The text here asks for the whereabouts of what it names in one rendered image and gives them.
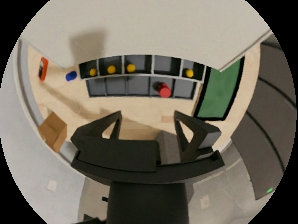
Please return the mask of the white curved cover panel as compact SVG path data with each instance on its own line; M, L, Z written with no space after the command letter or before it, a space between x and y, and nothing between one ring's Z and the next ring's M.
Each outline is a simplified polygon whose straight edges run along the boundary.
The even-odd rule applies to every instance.
M166 99L194 101L207 66L223 72L272 34L245 0L50 0L20 38L64 71L78 64L89 98L162 98L167 84Z

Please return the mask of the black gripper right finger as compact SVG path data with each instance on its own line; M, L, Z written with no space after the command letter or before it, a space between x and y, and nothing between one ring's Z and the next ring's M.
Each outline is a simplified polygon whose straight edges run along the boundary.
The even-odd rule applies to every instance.
M189 161L198 150L212 147L222 134L219 127L186 115L178 110L174 110L173 120L177 136L180 162ZM180 122L193 132L193 137L190 143L184 134Z

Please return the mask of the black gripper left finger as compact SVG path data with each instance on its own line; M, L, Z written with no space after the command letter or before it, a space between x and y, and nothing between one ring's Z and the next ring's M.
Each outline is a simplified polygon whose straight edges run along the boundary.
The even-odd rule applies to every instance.
M117 120L117 121L116 121ZM115 122L116 121L116 122ZM118 110L108 116L102 117L80 127L77 127L74 133L86 134L88 136L102 137L103 132L115 122L114 128L109 138L119 139L122 113Z

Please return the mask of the yellow marble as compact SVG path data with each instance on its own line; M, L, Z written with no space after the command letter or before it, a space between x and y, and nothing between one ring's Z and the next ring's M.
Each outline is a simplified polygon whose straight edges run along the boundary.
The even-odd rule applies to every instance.
M97 73L98 73L98 71L97 71L96 68L93 68L93 69L90 71L90 74L91 74L92 76L97 75Z
M127 67L127 70L130 72L130 73L133 73L135 72L136 70L136 66L134 64L130 64L128 67Z
M113 74L113 73L115 73L115 72L117 71L117 68L116 68L116 66L112 65L112 66L109 67L108 71L109 71L111 74Z
M191 77L193 77L193 75L194 75L194 73L193 73L192 70L187 70L187 71L186 71L186 76L187 76L187 77L191 78Z

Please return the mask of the green tray with black rim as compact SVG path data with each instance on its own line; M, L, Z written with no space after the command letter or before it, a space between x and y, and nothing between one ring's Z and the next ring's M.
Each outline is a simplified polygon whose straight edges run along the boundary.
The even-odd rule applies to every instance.
M244 64L245 56L223 72L207 66L194 118L202 121L226 120L241 84Z

